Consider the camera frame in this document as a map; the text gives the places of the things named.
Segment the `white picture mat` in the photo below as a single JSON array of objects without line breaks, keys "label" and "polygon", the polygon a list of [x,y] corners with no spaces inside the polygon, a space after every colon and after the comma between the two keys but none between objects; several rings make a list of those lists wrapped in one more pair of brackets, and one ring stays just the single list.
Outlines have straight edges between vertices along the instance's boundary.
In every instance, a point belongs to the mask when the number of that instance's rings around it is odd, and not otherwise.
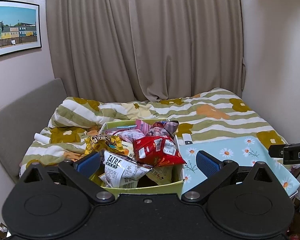
[{"label": "white picture mat", "polygon": [[37,48],[41,47],[40,43],[40,30],[39,30],[39,10],[37,5],[32,4],[26,4],[26,3],[18,3],[18,2],[6,2],[6,1],[0,1],[0,6],[10,6],[10,7],[21,7],[21,8],[29,8],[36,10],[36,26],[37,26],[37,42],[31,42],[27,44],[18,44],[15,46],[10,46],[6,48],[0,48],[0,55],[15,52],[23,49],[31,49],[31,48]]}]

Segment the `beige curtain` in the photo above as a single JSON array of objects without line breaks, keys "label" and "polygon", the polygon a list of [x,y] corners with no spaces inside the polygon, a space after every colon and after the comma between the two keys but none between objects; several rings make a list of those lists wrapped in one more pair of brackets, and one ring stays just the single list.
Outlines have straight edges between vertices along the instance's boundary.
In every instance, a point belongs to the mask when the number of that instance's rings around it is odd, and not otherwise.
[{"label": "beige curtain", "polygon": [[241,95],[240,0],[47,0],[55,77],[103,102]]},{"label": "beige curtain", "polygon": [[146,100],[133,54],[128,0],[46,0],[55,77],[69,96]]}]

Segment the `open box of snacks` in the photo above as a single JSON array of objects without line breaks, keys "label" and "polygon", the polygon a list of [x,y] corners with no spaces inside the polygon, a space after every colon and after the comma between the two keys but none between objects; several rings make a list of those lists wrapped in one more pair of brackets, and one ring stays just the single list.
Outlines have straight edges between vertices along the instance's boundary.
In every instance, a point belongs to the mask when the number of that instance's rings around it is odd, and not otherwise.
[{"label": "open box of snacks", "polygon": [[105,123],[91,140],[111,138],[112,143],[100,146],[103,164],[90,179],[115,197],[120,193],[180,197],[185,162],[173,141],[177,127],[177,122],[166,119]]}]

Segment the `flower stem print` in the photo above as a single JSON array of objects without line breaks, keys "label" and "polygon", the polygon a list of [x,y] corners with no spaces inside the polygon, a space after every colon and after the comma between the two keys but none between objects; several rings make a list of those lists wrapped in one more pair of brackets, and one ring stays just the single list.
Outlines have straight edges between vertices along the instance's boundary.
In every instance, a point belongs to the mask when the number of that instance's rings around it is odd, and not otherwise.
[{"label": "flower stem print", "polygon": [[197,165],[194,165],[193,167],[192,167],[192,164],[191,164],[191,161],[189,160],[188,161],[188,163],[189,163],[189,165],[188,164],[184,164],[185,165],[185,169],[186,170],[188,170],[188,171],[196,171],[198,168],[196,168],[197,167]]},{"label": "flower stem print", "polygon": [[257,152],[254,152],[251,148],[250,148],[250,151],[249,151],[249,156],[259,158],[259,154],[257,154]]}]

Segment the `striped blanket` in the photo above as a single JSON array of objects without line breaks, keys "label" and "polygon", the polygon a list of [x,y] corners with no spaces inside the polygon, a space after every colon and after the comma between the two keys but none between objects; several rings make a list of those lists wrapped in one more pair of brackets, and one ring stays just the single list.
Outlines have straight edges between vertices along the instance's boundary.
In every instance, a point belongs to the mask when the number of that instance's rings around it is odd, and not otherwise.
[{"label": "striped blanket", "polygon": [[191,134],[194,143],[240,136],[254,136],[269,148],[286,143],[283,137],[252,111],[234,93],[216,88],[189,98],[100,103],[82,98],[66,98],[55,110],[48,127],[35,135],[21,163],[20,174],[32,162],[54,165],[65,158],[77,160],[83,155],[84,138],[91,129],[105,122],[130,119],[169,119],[179,121],[176,132],[179,144],[182,134]]}]

